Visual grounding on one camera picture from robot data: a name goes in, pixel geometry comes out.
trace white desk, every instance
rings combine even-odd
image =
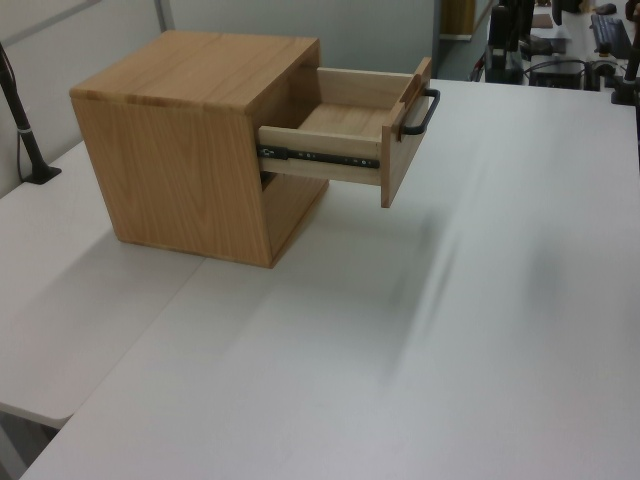
[[[60,428],[202,262],[113,234],[81,144],[0,200],[0,411]]]
[[[433,85],[390,210],[333,182],[274,270],[205,261],[24,480],[637,478],[634,110]]]

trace cabinet top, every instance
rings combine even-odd
[[[251,113],[298,65],[319,64],[315,38],[168,31],[71,89],[72,98]]]

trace keyboard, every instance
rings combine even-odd
[[[598,51],[600,50],[600,45],[609,43],[611,45],[611,55],[624,60],[629,59],[631,42],[622,20],[610,18],[606,15],[591,15],[591,26],[593,27],[593,36],[596,39]]]

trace drawer slide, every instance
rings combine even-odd
[[[275,147],[270,145],[258,145],[258,157],[276,158],[278,160],[308,160],[311,162],[333,163],[335,165],[349,165],[361,168],[380,168],[379,160],[369,158],[348,157],[344,155],[332,155],[328,153],[304,152],[299,150],[289,150],[286,147]]]

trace cabinet side panel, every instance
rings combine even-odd
[[[247,117],[83,99],[73,105],[120,240],[270,265]]]
[[[264,205],[274,257],[282,256],[328,186],[328,180],[293,175],[276,175],[269,183]]]

